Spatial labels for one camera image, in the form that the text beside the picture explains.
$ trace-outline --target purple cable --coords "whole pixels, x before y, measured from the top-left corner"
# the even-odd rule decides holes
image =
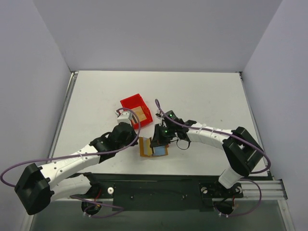
[[[83,199],[83,198],[80,198],[80,197],[77,197],[77,196],[71,196],[72,199],[77,199],[77,200],[80,200],[80,201],[84,201],[84,202],[88,202],[88,203],[91,203],[91,204],[94,204],[94,205],[100,205],[100,206],[105,206],[105,207],[109,207],[109,208],[118,208],[120,209],[119,211],[117,212],[114,212],[112,214],[109,214],[109,215],[105,215],[105,216],[97,216],[97,215],[90,215],[91,218],[109,218],[109,217],[112,217],[114,215],[117,215],[121,212],[124,211],[124,208],[123,207],[120,207],[120,206],[115,206],[115,205],[107,205],[107,204],[102,204],[102,203],[99,203],[99,202],[95,202],[95,201],[89,201],[89,200],[86,200],[86,199]],[[84,212],[86,213],[87,210],[89,208],[91,208],[92,206],[88,206]]]
[[[181,127],[183,127],[183,128],[189,128],[189,129],[195,129],[195,130],[199,130],[199,129],[200,129],[200,128],[194,128],[194,127],[190,127],[190,126],[187,126],[187,125],[184,125],[184,124],[180,124],[180,123],[178,123],[178,122],[172,120],[171,118],[169,118],[169,117],[165,114],[165,112],[161,109],[158,99],[155,99],[155,104],[156,104],[157,108],[159,109],[159,111],[165,116],[165,118],[167,118],[167,119],[170,120],[171,122],[175,123],[176,125],[179,125],[179,126],[181,126]],[[261,173],[261,172],[265,172],[265,171],[269,170],[269,168],[270,168],[270,166],[271,166],[271,161],[270,161],[269,157],[268,157],[261,149],[259,149],[258,147],[254,146],[253,144],[247,142],[246,140],[243,140],[243,139],[240,138],[240,137],[237,137],[237,136],[235,136],[235,135],[233,135],[233,134],[229,134],[229,133],[226,133],[226,132],[223,132],[223,131],[212,130],[212,129],[209,129],[209,128],[202,128],[202,130],[211,131],[211,132],[213,132],[213,133],[217,133],[217,134],[222,134],[222,135],[230,136],[230,137],[235,138],[235,139],[239,140],[240,142],[242,142],[242,143],[244,143],[244,144],[246,144],[246,145],[252,147],[253,149],[257,150],[258,152],[260,152],[260,153],[265,157],[265,159],[267,160],[268,165],[265,167],[265,169],[260,170],[260,171],[256,171],[256,172],[251,172],[251,174]]]
[[[259,197],[259,200],[258,200],[257,205],[256,205],[255,207],[253,207],[252,209],[250,209],[249,211],[247,211],[247,212],[238,213],[238,214],[230,214],[230,215],[226,215],[226,214],[221,213],[222,215],[224,215],[224,216],[226,216],[226,217],[228,217],[228,218],[238,217],[238,216],[244,216],[244,215],[250,214],[250,213],[252,213],[253,211],[255,211],[255,209],[258,208],[258,207],[260,206],[260,204],[261,204],[261,200],[262,200],[262,191],[261,191],[260,186],[259,186],[257,183],[255,183],[253,180],[250,180],[250,179],[242,178],[242,179],[240,179],[240,181],[249,181],[249,182],[251,182],[251,183],[254,183],[254,184],[258,187],[258,189],[259,189],[260,197]]]
[[[52,160],[63,160],[63,159],[69,159],[69,158],[75,158],[75,157],[80,157],[80,156],[89,156],[89,155],[105,155],[105,154],[113,154],[113,153],[117,153],[117,152],[120,152],[124,149],[127,149],[128,147],[130,147],[134,142],[137,141],[137,139],[139,138],[139,134],[140,134],[140,130],[141,130],[141,124],[140,124],[140,120],[137,116],[137,114],[135,112],[133,112],[132,110],[128,109],[128,108],[125,108],[125,107],[122,107],[122,108],[119,108],[117,109],[117,112],[120,111],[120,110],[127,110],[127,111],[130,111],[133,113],[133,115],[136,117],[137,121],[138,121],[138,132],[137,132],[137,136],[135,137],[135,139],[127,146],[123,147],[123,148],[120,148],[118,150],[114,150],[114,151],[108,151],[108,152],[101,152],[101,153],[88,153],[88,154],[82,154],[82,155],[79,155],[79,154],[76,154],[76,155],[65,155],[65,156],[59,156],[59,157],[52,157],[52,158],[42,158],[42,159],[35,159],[35,160],[28,160],[28,161],[24,161],[24,162],[21,162],[19,164],[16,164],[16,165],[13,165],[9,168],[7,168],[6,170],[4,170],[1,175],[0,175],[0,180],[3,184],[6,184],[10,187],[15,187],[16,185],[14,184],[11,184],[9,182],[7,182],[3,176],[5,173],[7,173],[8,171],[12,170],[13,168],[16,168],[16,167],[19,167],[21,165],[25,165],[25,164],[29,164],[29,163],[34,163],[34,162],[45,162],[45,161],[52,161]]]

